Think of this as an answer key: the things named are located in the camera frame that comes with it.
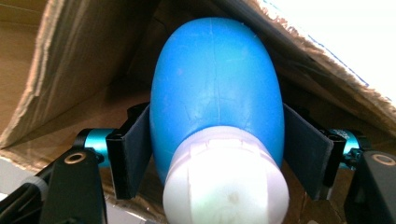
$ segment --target cardboard flap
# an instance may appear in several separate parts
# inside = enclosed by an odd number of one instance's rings
[[[158,1],[48,1],[6,147],[126,73]]]
[[[347,64],[284,17],[270,2],[216,0],[215,3],[259,32],[280,78],[396,136],[395,104],[371,88]]]

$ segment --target plastic bottle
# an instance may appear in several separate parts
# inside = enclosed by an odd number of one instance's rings
[[[150,130],[170,223],[280,223],[283,108],[260,39],[229,19],[168,39],[152,83]]]

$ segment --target white bottle cap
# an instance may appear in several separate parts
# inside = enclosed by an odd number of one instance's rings
[[[218,126],[187,138],[172,159],[163,192],[170,223],[281,223],[286,181],[261,141]]]

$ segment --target cardboard box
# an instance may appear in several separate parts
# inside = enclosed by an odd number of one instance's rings
[[[359,130],[375,149],[395,154],[392,102],[264,1],[0,0],[0,10],[0,159],[30,172],[69,149],[82,129],[119,128],[128,107],[149,100],[169,35],[184,22],[213,16],[242,21],[262,39],[284,102],[309,109],[325,127]],[[353,173],[340,172],[329,201],[312,202],[286,163],[282,171],[290,187],[285,223],[345,221]],[[166,222],[153,163],[131,201],[115,201],[108,170],[102,178],[109,203]]]

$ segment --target bolt hole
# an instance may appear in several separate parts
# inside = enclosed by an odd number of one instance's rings
[[[66,164],[75,164],[83,161],[86,157],[87,155],[84,152],[77,152],[67,156],[66,159],[64,159],[64,162]]]
[[[387,166],[396,165],[396,161],[393,158],[388,157],[388,156],[384,156],[384,155],[381,155],[381,154],[374,154],[372,156],[372,158],[375,161],[377,161],[377,162],[379,162],[381,164],[387,165]]]

